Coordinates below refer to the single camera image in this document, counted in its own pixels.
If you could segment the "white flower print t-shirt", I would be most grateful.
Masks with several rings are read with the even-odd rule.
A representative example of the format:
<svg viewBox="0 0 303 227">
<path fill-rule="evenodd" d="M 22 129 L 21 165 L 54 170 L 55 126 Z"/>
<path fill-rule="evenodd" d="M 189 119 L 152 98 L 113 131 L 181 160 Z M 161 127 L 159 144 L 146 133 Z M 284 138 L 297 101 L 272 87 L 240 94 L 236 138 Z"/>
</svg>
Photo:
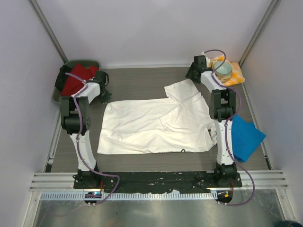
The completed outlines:
<svg viewBox="0 0 303 227">
<path fill-rule="evenodd" d="M 207 152 L 217 144 L 209 107 L 189 80 L 166 86 L 167 98 L 107 104 L 97 153 Z"/>
</svg>

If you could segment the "blue t-shirt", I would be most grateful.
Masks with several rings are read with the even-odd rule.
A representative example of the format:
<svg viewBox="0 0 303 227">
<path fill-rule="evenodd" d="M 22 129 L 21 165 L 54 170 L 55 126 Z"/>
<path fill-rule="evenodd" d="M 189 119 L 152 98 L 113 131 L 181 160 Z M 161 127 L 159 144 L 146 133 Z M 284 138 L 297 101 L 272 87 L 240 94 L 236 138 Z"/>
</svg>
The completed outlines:
<svg viewBox="0 0 303 227">
<path fill-rule="evenodd" d="M 253 122 L 246 122 L 236 115 L 232 121 L 232 150 L 235 158 L 246 162 L 265 139 L 266 135 L 258 130 Z"/>
</svg>

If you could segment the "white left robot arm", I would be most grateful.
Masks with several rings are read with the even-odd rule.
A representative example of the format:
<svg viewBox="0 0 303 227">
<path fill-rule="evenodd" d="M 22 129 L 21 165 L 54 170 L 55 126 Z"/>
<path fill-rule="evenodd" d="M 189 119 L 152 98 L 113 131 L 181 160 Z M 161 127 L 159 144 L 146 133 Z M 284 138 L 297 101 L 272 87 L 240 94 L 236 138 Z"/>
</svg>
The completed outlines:
<svg viewBox="0 0 303 227">
<path fill-rule="evenodd" d="M 96 71 L 90 79 L 82 79 L 70 72 L 65 74 L 83 85 L 71 96 L 61 98 L 61 126 L 70 136 L 78 159 L 78 171 L 74 179 L 95 189 L 100 185 L 101 176 L 89 139 L 92 126 L 89 105 L 96 98 L 101 99 L 102 102 L 109 100 L 111 93 L 106 90 L 109 76 L 104 71 Z"/>
</svg>

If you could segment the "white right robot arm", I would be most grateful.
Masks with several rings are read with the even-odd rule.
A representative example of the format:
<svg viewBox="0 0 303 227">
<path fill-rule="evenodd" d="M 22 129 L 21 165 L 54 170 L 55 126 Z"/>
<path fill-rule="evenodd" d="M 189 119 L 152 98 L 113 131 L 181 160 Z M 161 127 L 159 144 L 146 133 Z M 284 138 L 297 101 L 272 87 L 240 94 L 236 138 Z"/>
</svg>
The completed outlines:
<svg viewBox="0 0 303 227">
<path fill-rule="evenodd" d="M 186 78 L 202 83 L 209 90 L 209 115 L 214 120 L 217 135 L 217 160 L 214 182 L 220 187 L 228 186 L 236 179 L 237 167 L 232 150 L 232 117 L 236 112 L 236 93 L 227 89 L 207 66 L 204 55 L 195 56 Z"/>
</svg>

